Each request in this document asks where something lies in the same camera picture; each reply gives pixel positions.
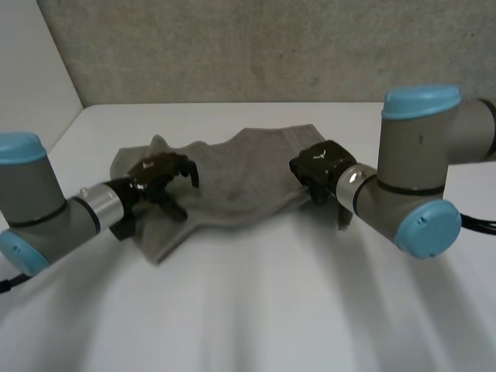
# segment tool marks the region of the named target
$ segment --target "cable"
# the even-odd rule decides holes
[[[488,235],[496,235],[496,221],[488,221],[486,219],[475,219],[469,215],[461,214],[462,227]]]
[[[28,277],[25,274],[20,274],[12,279],[0,281],[0,294],[10,291],[16,285],[20,285],[29,279],[31,279],[31,277]]]

